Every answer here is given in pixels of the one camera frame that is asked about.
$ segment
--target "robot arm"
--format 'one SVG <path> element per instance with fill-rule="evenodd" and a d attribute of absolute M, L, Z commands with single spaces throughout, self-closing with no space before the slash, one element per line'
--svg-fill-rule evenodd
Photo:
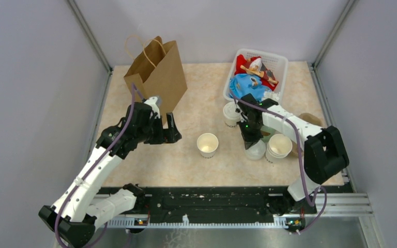
<path fill-rule="evenodd" d="M 125 159 L 127 154 L 141 142 L 144 144 L 165 144 L 175 143 L 182 138 L 176 128 L 172 113 L 167 113 L 168 128 L 163 129 L 159 105 L 160 99 L 158 97 L 151 97 L 144 103 L 136 102 L 130 123 L 123 135 L 110 152 L 102 158 L 97 167 L 85 180 L 82 180 L 83 175 L 87 173 L 123 129 L 131 112 L 129 106 L 126 117 L 121 118 L 117 125 L 102 131 L 90 158 L 67 191 L 53 205 L 43 206 L 40 209 L 40 218 L 54 231 L 54 223 L 59 209 L 71 190 L 78 186 L 70 201 L 64 207 L 58 226 L 60 236 L 74 247 L 84 246 L 101 225 L 118 214 L 133 209 L 136 200 L 139 197 L 144 197 L 145 194 L 142 189 L 127 184 L 109 198 L 95 205 L 90 205 L 107 176 Z"/>
<path fill-rule="evenodd" d="M 311 194 L 320 184 L 348 166 L 349 158 L 340 131 L 336 127 L 322 128 L 310 124 L 289 113 L 271 99 L 257 102 L 250 94 L 241 99 L 284 117 L 281 118 L 238 102 L 242 111 L 242 121 L 247 123 L 247 125 L 239 125 L 246 150 L 262 138 L 260 131 L 262 126 L 273 128 L 294 142 L 297 142 L 295 130 L 285 119 L 290 120 L 297 128 L 301 149 L 304 151 L 304 175 L 287 188 L 293 198 L 293 204 L 305 198 L 302 176 L 306 180 L 308 193 Z"/>

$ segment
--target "marble surface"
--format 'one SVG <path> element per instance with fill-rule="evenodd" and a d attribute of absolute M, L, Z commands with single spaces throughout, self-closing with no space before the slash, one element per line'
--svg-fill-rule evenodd
<path fill-rule="evenodd" d="M 296 157 L 289 156 L 279 164 L 270 164 L 265 158 L 251 161 L 244 154 L 239 128 L 224 124 L 222 109 L 227 101 L 222 92 L 230 67 L 231 63 L 185 64 L 188 90 L 173 112 L 183 138 L 176 144 L 139 144 L 112 171 L 104 186 L 265 186 L 289 185 L 296 180 L 300 175 Z M 99 132 L 117 124 L 130 105 L 131 94 L 123 79 L 128 68 L 114 69 Z M 325 123 L 306 62 L 289 63 L 282 106 L 295 115 L 311 113 Z M 207 132 L 219 139 L 211 159 L 201 157 L 196 146 L 197 138 Z M 343 185 L 343 179 L 337 174 L 325 185 Z"/>

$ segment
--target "red fabric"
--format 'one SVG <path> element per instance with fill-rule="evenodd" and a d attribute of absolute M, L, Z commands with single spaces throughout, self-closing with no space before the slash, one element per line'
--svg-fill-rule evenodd
<path fill-rule="evenodd" d="M 241 69 L 241 66 L 245 66 L 246 68 L 249 68 L 249 66 L 250 66 L 250 64 L 252 63 L 252 61 L 254 61 L 254 60 L 257 59 L 257 58 L 261 58 L 261 57 L 260 57 L 260 56 L 258 56 L 258 57 L 251 57 L 251 58 L 250 58 L 250 61 L 247 62 L 247 60 L 244 58 L 244 56 L 243 56 L 242 54 L 238 55 L 238 56 L 237 56 L 237 64 L 236 64 L 236 66 L 235 66 L 235 75 L 241 74 L 241 73 L 246 73 L 246 71 L 244 71 L 243 69 Z M 278 84 L 272 85 L 272 84 L 270 84 L 270 83 L 267 81 L 267 79 L 268 79 L 268 76 L 267 76 L 266 73 L 264 73 L 264 78 L 261 78 L 261 82 L 263 83 L 263 85 L 269 87 L 271 90 L 274 91 L 274 89 L 276 88 L 276 86 L 277 86 Z"/>

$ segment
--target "brown paper bag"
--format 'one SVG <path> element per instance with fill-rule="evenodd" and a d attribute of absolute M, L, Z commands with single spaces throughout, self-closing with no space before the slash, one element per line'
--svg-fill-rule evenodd
<path fill-rule="evenodd" d="M 165 124 L 165 114 L 174 110 L 187 90 L 177 42 L 173 40 L 162 44 L 162 38 L 158 36 L 147 47 L 144 48 L 143 44 L 142 53 L 133 58 L 127 49 L 127 40 L 126 51 L 134 61 L 124 76 L 124 81 L 130 92 L 133 83 L 146 99 L 152 96 L 161 97 L 160 112 Z"/>

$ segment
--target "paper bag handle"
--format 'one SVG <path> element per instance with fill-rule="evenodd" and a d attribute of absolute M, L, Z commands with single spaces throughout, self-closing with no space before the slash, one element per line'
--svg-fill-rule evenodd
<path fill-rule="evenodd" d="M 129 35 L 129 37 L 127 37 L 126 42 L 124 43 L 124 48 L 126 49 L 126 52 L 127 52 L 127 54 L 130 56 L 130 58 L 134 60 L 135 57 L 133 57 L 133 55 L 131 55 L 131 53 L 130 53 L 128 47 L 127 47 L 127 41 L 128 41 L 131 37 L 134 37 L 134 38 L 138 39 L 138 41 L 141 43 L 142 46 L 144 46 L 144 44 L 143 44 L 141 38 L 140 38 L 138 35 Z"/>
<path fill-rule="evenodd" d="M 150 64 L 152 64 L 152 65 L 156 68 L 156 65 L 155 65 L 153 62 L 151 62 L 150 58 L 149 58 L 149 57 L 147 56 L 147 54 L 145 53 L 145 45 L 147 44 L 147 42 L 152 41 L 152 40 L 154 40 L 155 42 L 157 42 L 157 43 L 160 45 L 160 47 L 162 48 L 162 51 L 163 51 L 163 55 L 166 55 L 166 51 L 165 51 L 165 49 L 163 48 L 162 43 L 160 43 L 160 41 L 158 41 L 158 40 L 156 40 L 156 39 L 149 39 L 149 40 L 147 40 L 147 41 L 142 45 L 142 49 L 144 50 L 144 55 L 145 55 L 145 57 L 148 59 L 148 62 L 150 62 Z"/>

